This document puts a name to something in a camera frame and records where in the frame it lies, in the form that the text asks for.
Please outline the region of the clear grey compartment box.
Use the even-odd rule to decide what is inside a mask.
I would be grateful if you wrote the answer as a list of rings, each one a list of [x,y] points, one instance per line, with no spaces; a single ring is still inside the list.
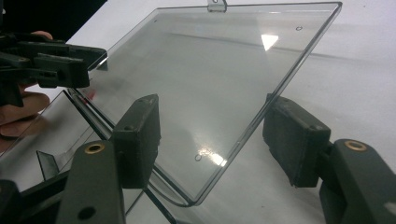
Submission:
[[[70,167],[76,149],[110,136],[132,103],[159,96],[161,142],[146,196],[171,224],[190,224],[341,9],[338,2],[164,7],[151,12],[94,69],[85,89],[60,93],[33,129],[0,154],[0,178],[28,189],[40,160]],[[94,89],[88,100],[83,90]]]

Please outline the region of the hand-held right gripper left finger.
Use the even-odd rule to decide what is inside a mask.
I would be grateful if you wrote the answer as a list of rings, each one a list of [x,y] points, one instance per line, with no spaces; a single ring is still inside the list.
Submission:
[[[124,189],[144,189],[161,140],[159,96],[133,102],[108,140],[79,147],[56,224],[125,224]]]

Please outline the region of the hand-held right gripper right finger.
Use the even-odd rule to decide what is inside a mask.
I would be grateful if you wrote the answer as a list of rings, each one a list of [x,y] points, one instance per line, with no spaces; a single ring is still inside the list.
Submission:
[[[358,140],[331,129],[292,100],[267,95],[262,137],[296,188],[319,187],[326,224],[396,224],[396,174]]]

